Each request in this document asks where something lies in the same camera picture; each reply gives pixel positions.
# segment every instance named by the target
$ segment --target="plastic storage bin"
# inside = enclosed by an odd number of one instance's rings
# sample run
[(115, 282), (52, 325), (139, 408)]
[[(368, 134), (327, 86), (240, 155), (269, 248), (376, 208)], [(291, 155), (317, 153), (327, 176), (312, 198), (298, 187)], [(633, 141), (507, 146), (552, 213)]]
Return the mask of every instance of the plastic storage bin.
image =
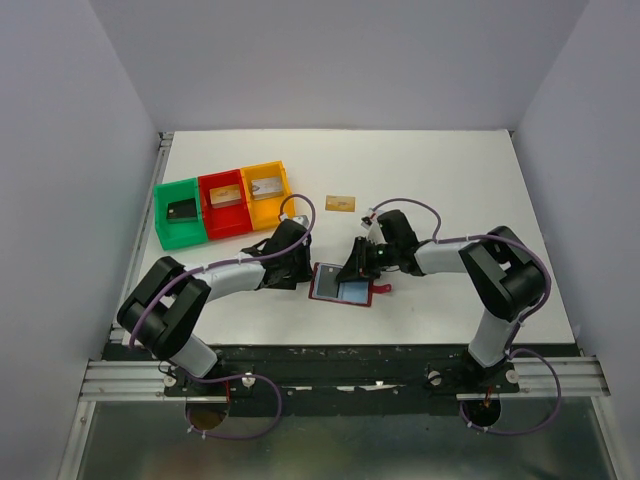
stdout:
[[(287, 181), (287, 173), (282, 162), (263, 163), (262, 165), (254, 165), (240, 169), (244, 178), (247, 205), (251, 216), (251, 223), (254, 230), (266, 230), (268, 228), (276, 228), (280, 223), (280, 204), (291, 195), (289, 182)], [(254, 200), (251, 195), (251, 181), (260, 178), (280, 177), (282, 180), (282, 195), (277, 197), (265, 198), (262, 200)], [(293, 200), (287, 202), (284, 209), (285, 213), (292, 218), (296, 214)]]
[[(212, 188), (229, 185), (238, 185), (240, 187), (241, 203), (213, 208), (209, 191)], [(249, 206), (247, 205), (247, 192), (240, 170), (230, 170), (198, 177), (198, 186), (200, 187), (202, 218), (209, 240), (242, 235), (253, 230)]]
[[(192, 222), (169, 223), (167, 208), (172, 202), (195, 198), (198, 219)], [(198, 179), (190, 178), (179, 182), (156, 185), (153, 189), (156, 232), (162, 248), (172, 250), (189, 247), (208, 241), (202, 221), (202, 208), (198, 192)]]

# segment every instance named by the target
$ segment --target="wall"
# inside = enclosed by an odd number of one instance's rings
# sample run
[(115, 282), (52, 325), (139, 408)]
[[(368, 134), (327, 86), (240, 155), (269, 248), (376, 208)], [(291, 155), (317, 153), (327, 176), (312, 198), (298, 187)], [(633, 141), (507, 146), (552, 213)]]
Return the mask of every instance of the wall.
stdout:
[(579, 342), (640, 473), (640, 2), (592, 0), (514, 136)]
[(158, 137), (86, 0), (0, 15), (0, 475), (57, 475)]
[(162, 130), (514, 128), (586, 0), (91, 0)]

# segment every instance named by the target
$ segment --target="tabletop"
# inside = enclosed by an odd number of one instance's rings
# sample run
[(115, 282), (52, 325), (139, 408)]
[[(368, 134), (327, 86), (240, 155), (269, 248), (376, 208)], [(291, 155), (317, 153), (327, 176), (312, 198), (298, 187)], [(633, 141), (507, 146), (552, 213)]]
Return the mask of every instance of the tabletop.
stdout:
[[(440, 238), (509, 226), (547, 264), (554, 284), (545, 307), (527, 321), (516, 343), (573, 343), (555, 277), (511, 139), (506, 131), (226, 130), (177, 132), (162, 183), (281, 160), (294, 193), (317, 210), (312, 262), (343, 264), (367, 209), (394, 197), (425, 202), (443, 219)], [(356, 211), (324, 209), (326, 195), (356, 198)], [(298, 214), (309, 214), (295, 200)], [(435, 218), (404, 203), (418, 239), (430, 238)], [(203, 264), (236, 255), (271, 231), (163, 251), (151, 231), (140, 278), (165, 255)], [(468, 343), (483, 312), (470, 279), (441, 273), (413, 277), (384, 273), (376, 283), (393, 291), (371, 307), (309, 300), (296, 291), (239, 292), (205, 306), (194, 333), (208, 344), (450, 344)]]

